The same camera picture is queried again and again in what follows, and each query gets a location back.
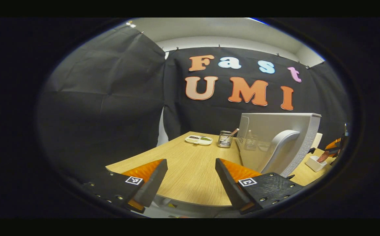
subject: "metal mesh cup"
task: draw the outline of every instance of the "metal mesh cup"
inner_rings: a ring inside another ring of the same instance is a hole
[[[230,131],[222,130],[219,134],[218,147],[229,148],[232,144],[232,136]]]

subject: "pen holder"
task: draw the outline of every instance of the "pen holder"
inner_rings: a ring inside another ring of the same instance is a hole
[[[319,172],[327,164],[327,162],[323,161],[319,163],[317,161],[318,159],[319,157],[317,156],[311,156],[305,164],[307,164],[307,166],[309,166],[313,171]]]
[[[232,144],[232,136],[230,131],[222,130],[219,134],[218,147],[230,148]]]

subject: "table surface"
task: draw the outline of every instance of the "table surface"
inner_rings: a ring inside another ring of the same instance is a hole
[[[184,139],[190,135],[199,135],[213,138],[208,146],[187,143]],[[216,158],[222,158],[241,164],[236,139],[233,139],[230,148],[217,146],[217,135],[207,133],[188,132],[163,145],[130,157],[126,160],[106,166],[109,171],[123,173],[135,167],[154,160],[166,159],[168,170],[157,192],[158,195],[176,201],[207,206],[231,206],[231,202],[223,188],[215,170]],[[313,155],[320,156],[322,150],[316,149]],[[307,154],[304,160],[293,171],[291,179],[300,185],[307,185],[324,173],[330,165],[326,165],[319,172],[314,172],[305,162],[312,154]]]

